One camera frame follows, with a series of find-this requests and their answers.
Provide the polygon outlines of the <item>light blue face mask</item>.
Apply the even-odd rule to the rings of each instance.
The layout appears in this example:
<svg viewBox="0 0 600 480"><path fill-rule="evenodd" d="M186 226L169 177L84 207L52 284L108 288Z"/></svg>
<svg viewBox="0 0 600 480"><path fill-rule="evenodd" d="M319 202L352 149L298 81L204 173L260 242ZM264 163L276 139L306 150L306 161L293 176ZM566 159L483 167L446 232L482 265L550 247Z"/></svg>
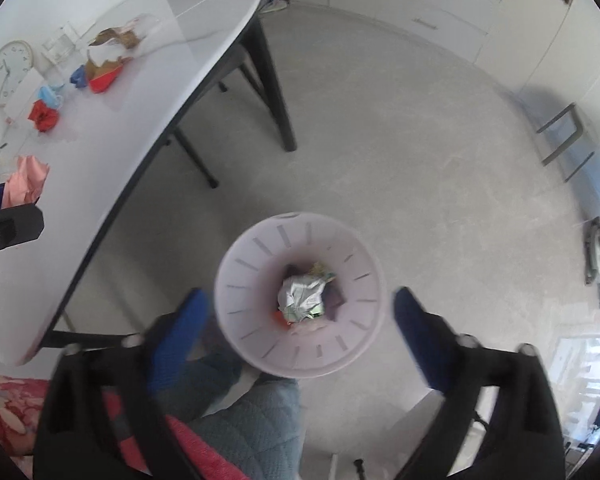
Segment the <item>light blue face mask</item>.
<svg viewBox="0 0 600 480"><path fill-rule="evenodd" d="M38 88L38 98L52 110L59 110L64 102L61 90L62 87L52 87L48 84L43 84Z"/></svg>

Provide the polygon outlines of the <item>brown torn snack wrapper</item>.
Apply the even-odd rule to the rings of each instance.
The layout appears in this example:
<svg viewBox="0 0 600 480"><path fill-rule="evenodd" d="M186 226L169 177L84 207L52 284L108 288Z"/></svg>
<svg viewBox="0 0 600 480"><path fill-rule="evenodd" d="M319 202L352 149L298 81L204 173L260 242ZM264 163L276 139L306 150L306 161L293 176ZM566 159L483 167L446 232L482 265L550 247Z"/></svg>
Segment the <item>brown torn snack wrapper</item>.
<svg viewBox="0 0 600 480"><path fill-rule="evenodd" d="M88 45L99 47L113 41L115 44L121 44L126 50L131 50L148 37L160 23L155 15L140 14L122 26L101 30Z"/></svg>

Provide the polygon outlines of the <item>silver foil wrapper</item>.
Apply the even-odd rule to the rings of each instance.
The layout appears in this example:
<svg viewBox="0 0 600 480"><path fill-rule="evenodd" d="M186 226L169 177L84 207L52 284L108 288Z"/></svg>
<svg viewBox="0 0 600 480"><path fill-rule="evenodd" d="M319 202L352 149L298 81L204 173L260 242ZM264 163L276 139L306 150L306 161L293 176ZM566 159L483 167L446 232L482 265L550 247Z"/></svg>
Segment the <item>silver foil wrapper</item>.
<svg viewBox="0 0 600 480"><path fill-rule="evenodd" d="M296 324L326 314L323 292L335 274L303 274L286 278L277 294L277 305L284 320Z"/></svg>

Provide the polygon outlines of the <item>white slotted trash bin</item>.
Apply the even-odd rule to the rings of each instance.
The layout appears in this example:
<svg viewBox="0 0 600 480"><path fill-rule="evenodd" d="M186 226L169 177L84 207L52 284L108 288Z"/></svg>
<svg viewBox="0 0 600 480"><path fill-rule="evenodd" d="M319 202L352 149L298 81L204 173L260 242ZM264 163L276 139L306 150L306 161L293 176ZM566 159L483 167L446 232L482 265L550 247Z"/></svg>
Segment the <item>white slotted trash bin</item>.
<svg viewBox="0 0 600 480"><path fill-rule="evenodd" d="M214 283L226 340L262 372L309 379L341 370L372 343L388 309L381 267L345 224L279 214L237 237Z"/></svg>

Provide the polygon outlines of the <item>clear glass pitcher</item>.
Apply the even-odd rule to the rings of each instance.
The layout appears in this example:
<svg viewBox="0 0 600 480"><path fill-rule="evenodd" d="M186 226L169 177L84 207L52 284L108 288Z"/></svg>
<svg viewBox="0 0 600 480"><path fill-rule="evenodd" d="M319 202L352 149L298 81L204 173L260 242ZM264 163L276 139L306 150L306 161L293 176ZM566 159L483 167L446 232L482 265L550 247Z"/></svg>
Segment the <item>clear glass pitcher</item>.
<svg viewBox="0 0 600 480"><path fill-rule="evenodd" d="M41 53L48 62L58 66L82 56L82 40L76 28L65 22L43 42Z"/></svg>

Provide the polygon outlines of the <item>white drawer cabinet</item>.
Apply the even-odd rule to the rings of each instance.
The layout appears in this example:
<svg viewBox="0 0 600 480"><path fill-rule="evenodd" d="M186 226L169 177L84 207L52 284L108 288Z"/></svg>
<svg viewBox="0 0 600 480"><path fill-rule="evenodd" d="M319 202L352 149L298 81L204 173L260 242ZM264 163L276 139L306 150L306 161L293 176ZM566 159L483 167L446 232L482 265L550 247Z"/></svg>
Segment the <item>white drawer cabinet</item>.
<svg viewBox="0 0 600 480"><path fill-rule="evenodd" d="M575 102L600 170L600 8L594 0L296 0L408 30L475 64L541 119Z"/></svg>

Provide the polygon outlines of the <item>white card box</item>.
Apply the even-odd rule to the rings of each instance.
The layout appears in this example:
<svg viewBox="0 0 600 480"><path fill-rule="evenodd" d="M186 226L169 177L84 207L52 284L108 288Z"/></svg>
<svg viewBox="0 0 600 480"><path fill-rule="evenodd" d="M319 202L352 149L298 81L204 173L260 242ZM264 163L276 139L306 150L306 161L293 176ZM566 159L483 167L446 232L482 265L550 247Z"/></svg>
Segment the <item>white card box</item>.
<svg viewBox="0 0 600 480"><path fill-rule="evenodd" d="M35 67L32 67L7 101L4 111L8 122L15 122L30 110L31 103L43 84L45 84L44 77Z"/></svg>

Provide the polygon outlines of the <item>round white wall clock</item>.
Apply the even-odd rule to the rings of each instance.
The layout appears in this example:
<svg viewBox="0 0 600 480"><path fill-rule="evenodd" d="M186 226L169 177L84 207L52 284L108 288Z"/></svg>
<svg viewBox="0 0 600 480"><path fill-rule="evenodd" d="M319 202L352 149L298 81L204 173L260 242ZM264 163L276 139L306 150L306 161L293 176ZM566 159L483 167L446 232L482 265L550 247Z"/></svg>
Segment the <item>round white wall clock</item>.
<svg viewBox="0 0 600 480"><path fill-rule="evenodd" d="M34 63L32 48L22 40L4 44L0 49L0 107L5 107Z"/></svg>

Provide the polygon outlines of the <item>grey stool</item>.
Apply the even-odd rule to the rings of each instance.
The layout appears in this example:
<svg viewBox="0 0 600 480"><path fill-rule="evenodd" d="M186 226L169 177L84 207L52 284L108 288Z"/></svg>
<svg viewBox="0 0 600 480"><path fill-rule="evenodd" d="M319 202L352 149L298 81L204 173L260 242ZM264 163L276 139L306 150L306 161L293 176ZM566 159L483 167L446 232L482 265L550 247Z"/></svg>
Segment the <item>grey stool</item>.
<svg viewBox="0 0 600 480"><path fill-rule="evenodd" d="M598 181L600 133L582 100L572 101L539 126L536 134L550 150L542 156L544 166L556 166L565 183Z"/></svg>

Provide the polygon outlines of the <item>pink paper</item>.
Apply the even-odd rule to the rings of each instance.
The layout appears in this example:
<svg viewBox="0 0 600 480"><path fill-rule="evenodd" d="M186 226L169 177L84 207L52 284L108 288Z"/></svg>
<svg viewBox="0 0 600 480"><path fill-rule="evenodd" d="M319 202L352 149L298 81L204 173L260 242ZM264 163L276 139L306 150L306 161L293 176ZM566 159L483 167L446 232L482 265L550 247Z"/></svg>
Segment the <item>pink paper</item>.
<svg viewBox="0 0 600 480"><path fill-rule="evenodd" d="M16 171L3 188L2 208L35 204L41 197L50 166L33 155L19 156Z"/></svg>

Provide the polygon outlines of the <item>red brown wrapper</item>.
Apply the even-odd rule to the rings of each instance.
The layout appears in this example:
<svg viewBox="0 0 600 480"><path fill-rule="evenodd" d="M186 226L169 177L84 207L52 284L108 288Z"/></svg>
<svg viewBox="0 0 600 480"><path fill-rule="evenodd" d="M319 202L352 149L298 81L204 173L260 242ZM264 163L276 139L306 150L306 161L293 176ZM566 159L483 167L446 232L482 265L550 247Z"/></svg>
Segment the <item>red brown wrapper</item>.
<svg viewBox="0 0 600 480"><path fill-rule="evenodd" d="M122 44L112 42L89 46L86 56L85 75L88 88L93 93L105 92L121 74L125 64L133 58Z"/></svg>

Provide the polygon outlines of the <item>red paper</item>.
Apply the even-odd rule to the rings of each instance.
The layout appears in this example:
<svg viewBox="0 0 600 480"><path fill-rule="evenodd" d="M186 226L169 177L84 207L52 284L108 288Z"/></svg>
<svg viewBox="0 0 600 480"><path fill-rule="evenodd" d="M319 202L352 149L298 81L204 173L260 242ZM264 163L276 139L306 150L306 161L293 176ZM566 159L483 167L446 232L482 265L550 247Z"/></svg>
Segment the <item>red paper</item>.
<svg viewBox="0 0 600 480"><path fill-rule="evenodd" d="M47 132L57 125L59 113L58 110L47 106L43 100L38 99L33 103L28 119L38 132Z"/></svg>

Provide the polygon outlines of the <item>white oval table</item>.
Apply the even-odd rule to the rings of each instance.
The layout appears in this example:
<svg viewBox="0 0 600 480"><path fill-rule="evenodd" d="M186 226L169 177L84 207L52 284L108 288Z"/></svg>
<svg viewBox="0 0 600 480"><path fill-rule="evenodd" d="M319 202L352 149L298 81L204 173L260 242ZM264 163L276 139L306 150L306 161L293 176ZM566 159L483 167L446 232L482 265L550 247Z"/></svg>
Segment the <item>white oval table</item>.
<svg viewBox="0 0 600 480"><path fill-rule="evenodd" d="M261 0L126 0L109 27L154 14L157 31L102 93L73 91L49 133L13 128L5 146L50 166L37 240L0 252L0 361L27 363L52 330L138 180L183 116L245 49L284 148L297 147L257 10Z"/></svg>

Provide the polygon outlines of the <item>blue paper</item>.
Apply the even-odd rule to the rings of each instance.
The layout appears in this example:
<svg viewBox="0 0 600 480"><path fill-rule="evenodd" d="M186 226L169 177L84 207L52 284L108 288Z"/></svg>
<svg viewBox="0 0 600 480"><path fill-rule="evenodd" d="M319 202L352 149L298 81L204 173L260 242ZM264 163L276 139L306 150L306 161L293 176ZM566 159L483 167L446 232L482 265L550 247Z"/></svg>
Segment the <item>blue paper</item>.
<svg viewBox="0 0 600 480"><path fill-rule="evenodd" d="M80 65L70 76L70 82L77 89L84 89L88 86L85 65Z"/></svg>

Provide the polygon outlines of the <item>red floral jacket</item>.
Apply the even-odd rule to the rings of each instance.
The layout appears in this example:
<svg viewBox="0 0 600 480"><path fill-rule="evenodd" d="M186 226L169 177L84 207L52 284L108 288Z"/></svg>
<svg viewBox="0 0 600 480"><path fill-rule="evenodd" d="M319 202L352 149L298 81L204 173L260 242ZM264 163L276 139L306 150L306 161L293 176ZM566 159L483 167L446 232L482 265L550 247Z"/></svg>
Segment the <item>red floral jacket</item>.
<svg viewBox="0 0 600 480"><path fill-rule="evenodd" d="M17 479L33 477L33 448L48 382L44 379L0 375L0 479L13 474ZM222 457L184 422L173 416L166 421L190 462L205 479L243 479L245 474Z"/></svg>

